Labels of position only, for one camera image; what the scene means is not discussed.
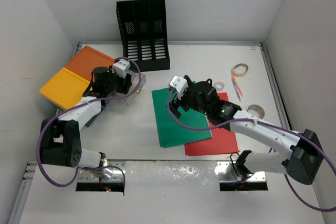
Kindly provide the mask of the clear smoky drawer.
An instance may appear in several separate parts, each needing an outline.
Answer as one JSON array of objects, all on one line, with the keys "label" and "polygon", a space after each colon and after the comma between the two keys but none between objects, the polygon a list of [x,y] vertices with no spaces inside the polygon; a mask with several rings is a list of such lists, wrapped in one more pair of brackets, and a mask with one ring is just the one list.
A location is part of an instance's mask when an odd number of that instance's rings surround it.
[{"label": "clear smoky drawer", "polygon": [[[127,73],[131,75],[132,85],[130,86],[127,97],[123,98],[122,101],[124,101],[125,104],[129,106],[133,102],[133,100],[140,94],[143,86],[146,84],[146,76],[143,73],[139,75],[138,72],[133,72],[131,70],[128,70]],[[115,96],[123,97],[126,96],[126,94],[116,93]]]}]

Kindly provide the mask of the orange highlighter pen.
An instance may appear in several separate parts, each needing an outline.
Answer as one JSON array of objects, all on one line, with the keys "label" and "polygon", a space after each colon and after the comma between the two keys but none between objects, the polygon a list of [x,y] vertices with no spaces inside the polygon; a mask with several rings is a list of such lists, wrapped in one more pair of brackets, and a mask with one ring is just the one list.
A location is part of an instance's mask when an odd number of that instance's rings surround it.
[{"label": "orange highlighter pen", "polygon": [[235,77],[234,75],[232,75],[232,79],[233,79],[233,81],[234,81],[235,86],[236,86],[237,89],[238,89],[238,92],[239,92],[240,96],[243,97],[243,92],[242,92],[240,86],[238,85],[238,82],[237,82],[236,77]]}]

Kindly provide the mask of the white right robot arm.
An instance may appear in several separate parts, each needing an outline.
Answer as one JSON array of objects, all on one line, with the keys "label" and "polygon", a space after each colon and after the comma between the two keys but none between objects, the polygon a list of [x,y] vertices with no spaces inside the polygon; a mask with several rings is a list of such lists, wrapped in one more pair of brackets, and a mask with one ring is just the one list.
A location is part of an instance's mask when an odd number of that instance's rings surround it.
[{"label": "white right robot arm", "polygon": [[179,108],[205,116],[214,127],[248,136],[274,153],[243,151],[232,165],[237,177],[262,171],[285,174],[304,185],[311,185],[322,164],[322,150],[317,134],[286,130],[250,114],[240,106],[223,100],[212,80],[193,83],[188,76],[174,76],[169,83],[167,109],[174,121],[181,117]]}]

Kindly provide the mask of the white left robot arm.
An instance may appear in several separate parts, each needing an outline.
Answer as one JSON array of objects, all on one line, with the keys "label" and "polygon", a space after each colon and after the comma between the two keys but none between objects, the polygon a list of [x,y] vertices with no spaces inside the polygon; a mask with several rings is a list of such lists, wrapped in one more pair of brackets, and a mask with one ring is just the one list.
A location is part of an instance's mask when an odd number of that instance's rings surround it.
[{"label": "white left robot arm", "polygon": [[132,86],[132,74],[114,67],[97,67],[91,73],[88,87],[76,108],[66,112],[48,124],[45,119],[41,129],[45,130],[39,147],[42,164],[97,168],[102,166],[104,154],[85,150],[81,146],[80,130],[91,123],[107,105],[107,98],[116,93],[128,94]]}]

